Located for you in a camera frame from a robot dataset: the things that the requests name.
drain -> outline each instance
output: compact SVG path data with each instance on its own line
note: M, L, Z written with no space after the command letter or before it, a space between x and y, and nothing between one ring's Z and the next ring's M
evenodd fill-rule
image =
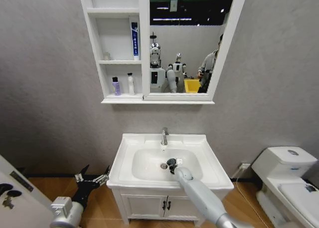
M166 163L161 163L160 167L165 170L167 168L167 164Z

door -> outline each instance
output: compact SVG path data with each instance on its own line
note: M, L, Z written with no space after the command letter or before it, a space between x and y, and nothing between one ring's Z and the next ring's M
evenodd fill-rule
M3 205L8 191L1 194L0 226L2 228L49 228L53 219L50 210L51 201L0 156L0 190L2 188L2 191L6 190L3 189L3 184L12 185L11 190L19 191L21 195L11 198L13 207L10 209Z
M198 220L201 215L188 197L169 196L164 217L172 220L193 221Z
M164 216L167 196L122 195L128 218L157 219Z

power outlet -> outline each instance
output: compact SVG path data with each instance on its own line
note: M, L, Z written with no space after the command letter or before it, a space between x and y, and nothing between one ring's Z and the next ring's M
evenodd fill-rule
M249 164L249 163L240 163L238 169L239 169L239 170L245 170L245 169L247 169L247 168L249 168L249 167L250 167L250 164Z

sink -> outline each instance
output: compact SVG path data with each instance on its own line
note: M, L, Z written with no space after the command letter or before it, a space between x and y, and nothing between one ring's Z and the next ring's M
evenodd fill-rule
M211 190L234 188L205 135L170 134L168 145L161 134L123 134L107 186L109 188L180 189L169 169L160 165L170 158L181 164Z
M132 174L138 179L148 181L174 181L169 169L163 170L160 165L170 158L180 158L182 165L189 168L197 179L203 173L195 154L186 149L141 149L136 151L132 162Z

faucet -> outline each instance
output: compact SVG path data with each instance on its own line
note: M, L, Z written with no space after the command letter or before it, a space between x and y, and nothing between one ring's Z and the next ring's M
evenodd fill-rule
M166 146L167 145L167 138L166 136L169 135L168 131L167 131L167 127L163 127L162 131L161 131L161 144L162 146Z

